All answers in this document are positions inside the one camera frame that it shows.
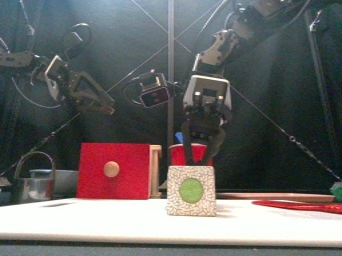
black curtain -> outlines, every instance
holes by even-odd
[[[155,69],[168,79],[187,76],[199,31],[220,1],[175,0],[175,66],[168,66],[168,1],[160,0],[26,0],[28,21],[36,34],[26,36],[18,1],[0,3],[0,37],[12,52],[29,50],[52,59],[62,53],[62,34],[77,24],[90,26],[93,39],[85,52],[69,62],[73,70],[89,73],[114,99],[114,113],[76,114],[54,107],[46,86],[1,72],[0,170],[10,178],[10,165],[37,143],[56,159],[58,169],[78,165],[81,142],[149,143],[163,146],[160,183],[167,174],[167,104],[144,109],[129,103],[125,83]],[[196,50],[208,48],[211,35],[223,28],[228,4],[197,40]],[[327,191],[335,179],[316,161],[288,140],[293,136],[315,157],[340,175],[327,130],[323,104],[328,104],[335,140],[340,145],[340,5],[324,7],[316,32],[319,59],[328,101],[322,102],[316,85],[312,50],[303,16],[225,66],[232,88],[232,120],[213,159],[216,187],[245,191]],[[181,95],[175,97],[175,127],[183,121]],[[28,163],[42,167],[40,161]]]

red cup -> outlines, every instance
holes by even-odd
[[[191,144],[192,147],[192,157],[193,161],[197,162],[201,160],[204,155],[207,145],[203,144]],[[184,145],[175,144],[169,146],[169,155],[171,155],[171,165],[185,165],[185,155],[184,155]],[[208,166],[212,166],[212,159],[208,161]]]

red wooden box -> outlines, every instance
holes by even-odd
[[[110,177],[114,170],[106,167],[116,164],[118,173]],[[77,198],[148,199],[149,180],[148,144],[81,144]]]

red scissors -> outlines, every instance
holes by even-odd
[[[255,205],[263,205],[283,209],[301,210],[301,211],[319,211],[342,214],[342,204],[339,203],[296,203],[273,200],[257,200],[251,202]]]

white table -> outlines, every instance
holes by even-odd
[[[62,199],[0,207],[0,240],[342,247],[342,215],[217,200],[216,217],[168,216],[165,199]]]

